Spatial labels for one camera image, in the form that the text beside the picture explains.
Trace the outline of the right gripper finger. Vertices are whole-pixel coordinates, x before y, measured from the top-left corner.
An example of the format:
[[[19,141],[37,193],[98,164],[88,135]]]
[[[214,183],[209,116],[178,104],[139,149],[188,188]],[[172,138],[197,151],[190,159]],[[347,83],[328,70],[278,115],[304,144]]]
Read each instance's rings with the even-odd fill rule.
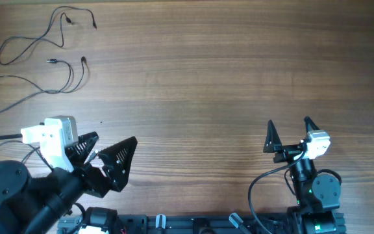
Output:
[[[268,121],[267,135],[264,143],[264,153],[275,153],[282,150],[282,142],[272,120]]]
[[[319,127],[313,122],[313,120],[309,116],[306,116],[304,118],[304,122],[305,122],[306,132],[319,130]]]

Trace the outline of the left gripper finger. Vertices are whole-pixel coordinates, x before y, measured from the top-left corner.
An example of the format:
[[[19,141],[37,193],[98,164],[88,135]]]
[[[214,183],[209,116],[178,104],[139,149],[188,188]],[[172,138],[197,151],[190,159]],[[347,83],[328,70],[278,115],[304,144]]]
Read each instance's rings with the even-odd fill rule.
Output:
[[[99,152],[111,190],[121,192],[126,187],[137,144],[136,137],[132,136]]]
[[[66,148],[65,153],[72,164],[83,163],[99,140],[94,131],[78,136],[78,142]]]

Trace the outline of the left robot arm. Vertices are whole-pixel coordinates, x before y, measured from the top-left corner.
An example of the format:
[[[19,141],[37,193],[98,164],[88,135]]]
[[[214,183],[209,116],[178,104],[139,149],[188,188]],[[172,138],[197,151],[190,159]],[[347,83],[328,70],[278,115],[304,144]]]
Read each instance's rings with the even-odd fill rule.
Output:
[[[54,168],[45,177],[32,177],[19,161],[0,161],[0,233],[46,233],[83,195],[103,198],[121,192],[128,183],[137,139],[130,137],[101,150],[103,167],[91,165],[91,150],[99,136],[79,136],[66,148],[73,171]]]

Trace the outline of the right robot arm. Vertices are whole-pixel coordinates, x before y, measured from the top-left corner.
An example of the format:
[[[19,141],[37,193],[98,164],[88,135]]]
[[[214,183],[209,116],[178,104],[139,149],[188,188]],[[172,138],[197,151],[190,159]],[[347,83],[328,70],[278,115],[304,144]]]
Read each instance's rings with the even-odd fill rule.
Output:
[[[287,209],[292,233],[346,233],[340,208],[342,178],[330,169],[317,170],[314,160],[330,146],[329,134],[310,117],[304,118],[306,136],[298,144],[283,145],[274,123],[268,122],[264,153],[274,153],[273,162],[286,163],[297,205]]]

